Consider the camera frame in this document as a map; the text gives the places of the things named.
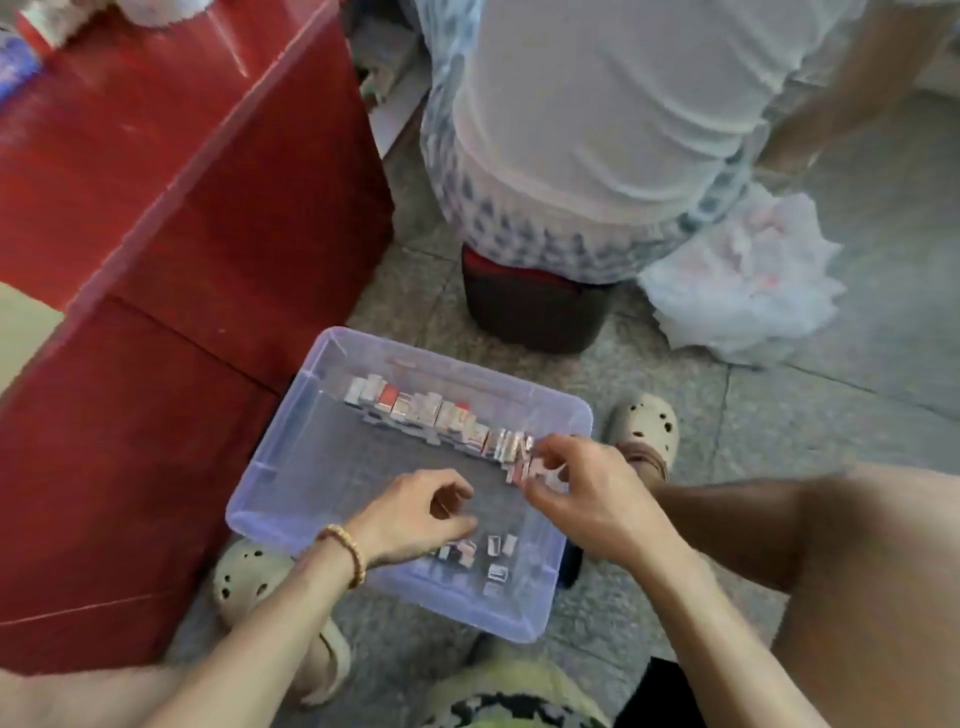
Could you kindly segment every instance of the wrist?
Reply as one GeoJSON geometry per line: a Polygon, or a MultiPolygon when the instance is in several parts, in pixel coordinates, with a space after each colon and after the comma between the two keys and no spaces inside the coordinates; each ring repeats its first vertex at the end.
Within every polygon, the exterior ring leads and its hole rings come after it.
{"type": "Polygon", "coordinates": [[[311,588],[335,584],[345,592],[355,574],[353,554],[337,539],[325,536],[307,549],[298,560],[295,571],[302,574],[311,588]]]}
{"type": "Polygon", "coordinates": [[[347,521],[344,529],[360,549],[360,555],[367,568],[375,567],[383,558],[383,547],[380,545],[379,538],[382,529],[378,528],[364,511],[347,521]]]}
{"type": "Polygon", "coordinates": [[[635,542],[626,570],[645,590],[686,580],[704,568],[704,560],[679,534],[658,540],[655,546],[635,542]]]}

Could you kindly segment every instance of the tile floor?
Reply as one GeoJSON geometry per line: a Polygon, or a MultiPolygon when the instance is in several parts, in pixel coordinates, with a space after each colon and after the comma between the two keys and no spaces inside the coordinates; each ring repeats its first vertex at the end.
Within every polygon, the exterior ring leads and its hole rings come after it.
{"type": "MultiPolygon", "coordinates": [[[[623,295],[580,357],[529,353],[481,332],[465,307],[459,244],[408,134],[388,163],[396,243],[349,323],[576,394],[598,423],[625,392],[666,397],[682,421],[676,477],[686,483],[804,473],[852,457],[960,473],[957,170],[960,105],[929,95],[826,154],[805,186],[826,236],[846,246],[835,275],[849,293],[832,325],[790,362],[753,372],[703,352],[670,352],[637,292],[623,295]]],[[[721,581],[771,639],[782,597],[729,573],[721,581]]],[[[349,595],[335,618],[355,647],[344,693],[324,709],[285,710],[276,725],[404,725],[474,637],[461,624],[364,592],[349,595]]],[[[218,636],[202,593],[171,657],[195,658],[218,636]]],[[[557,595],[542,648],[611,714],[647,658],[671,654],[649,602],[609,565],[588,566],[572,591],[557,595]]]]}

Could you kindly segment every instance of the plastic storage box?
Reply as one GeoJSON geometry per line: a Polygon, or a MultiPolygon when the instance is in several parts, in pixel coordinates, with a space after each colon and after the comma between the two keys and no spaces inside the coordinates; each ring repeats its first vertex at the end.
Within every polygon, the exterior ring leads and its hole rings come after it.
{"type": "Polygon", "coordinates": [[[499,464],[438,447],[363,421],[343,402],[354,376],[377,374],[403,392],[437,392],[466,402],[487,424],[541,437],[590,435],[583,400],[512,376],[380,339],[330,328],[317,339],[233,493],[227,523],[238,533],[291,555],[329,523],[342,523],[393,478],[420,468],[455,468],[476,493],[468,512],[479,527],[469,570],[435,556],[370,573],[368,583],[439,614],[518,643],[543,633],[564,536],[509,485],[499,464]],[[512,556],[489,556],[489,535],[517,536],[512,556]],[[488,568],[509,569],[489,587],[488,568]]]}

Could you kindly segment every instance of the white plastic bag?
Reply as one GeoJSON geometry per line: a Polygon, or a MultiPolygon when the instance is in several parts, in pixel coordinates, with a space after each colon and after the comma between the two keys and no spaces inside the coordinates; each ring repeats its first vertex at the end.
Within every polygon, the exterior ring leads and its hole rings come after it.
{"type": "Polygon", "coordinates": [[[836,313],[827,275],[841,246],[824,239],[809,196],[759,184],[724,222],[638,277],[672,349],[705,346],[722,361],[769,366],[836,313]]]}

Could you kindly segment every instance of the stool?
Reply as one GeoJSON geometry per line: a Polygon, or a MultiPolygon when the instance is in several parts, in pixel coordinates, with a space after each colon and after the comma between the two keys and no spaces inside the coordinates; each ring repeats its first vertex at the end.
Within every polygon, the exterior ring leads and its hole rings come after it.
{"type": "Polygon", "coordinates": [[[508,268],[466,245],[461,253],[467,308],[477,325],[535,352],[584,351],[613,307],[616,283],[589,285],[529,268],[508,268]]]}

